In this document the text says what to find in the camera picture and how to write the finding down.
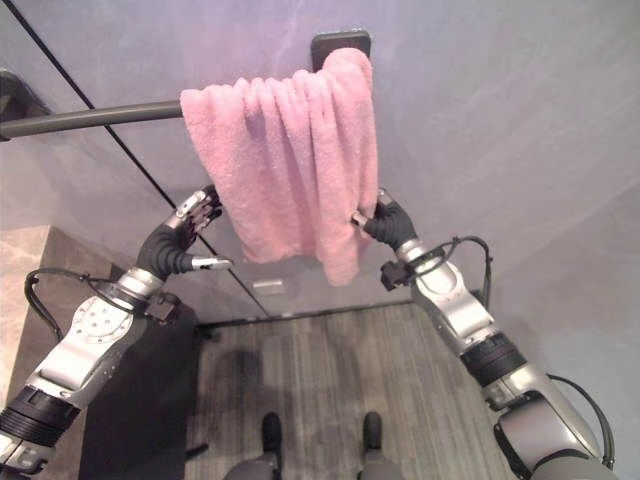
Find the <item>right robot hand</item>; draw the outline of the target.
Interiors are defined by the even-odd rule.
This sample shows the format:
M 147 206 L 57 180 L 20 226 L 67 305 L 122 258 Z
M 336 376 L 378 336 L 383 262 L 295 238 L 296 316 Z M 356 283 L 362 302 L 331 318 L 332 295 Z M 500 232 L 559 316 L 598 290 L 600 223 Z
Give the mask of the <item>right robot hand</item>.
M 384 188 L 378 190 L 373 216 L 369 218 L 360 211 L 354 211 L 351 223 L 394 251 L 418 239 L 410 216 Z

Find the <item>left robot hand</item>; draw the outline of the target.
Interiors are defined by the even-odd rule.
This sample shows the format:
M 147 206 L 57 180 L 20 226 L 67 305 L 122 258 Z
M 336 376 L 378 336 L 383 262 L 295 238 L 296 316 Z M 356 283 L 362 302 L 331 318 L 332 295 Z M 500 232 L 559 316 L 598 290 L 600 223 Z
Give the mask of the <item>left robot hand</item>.
M 191 271 L 230 269 L 234 263 L 229 258 L 188 253 L 199 234 L 221 214 L 222 203 L 213 185 L 195 191 L 145 239 L 135 266 L 162 281 Z

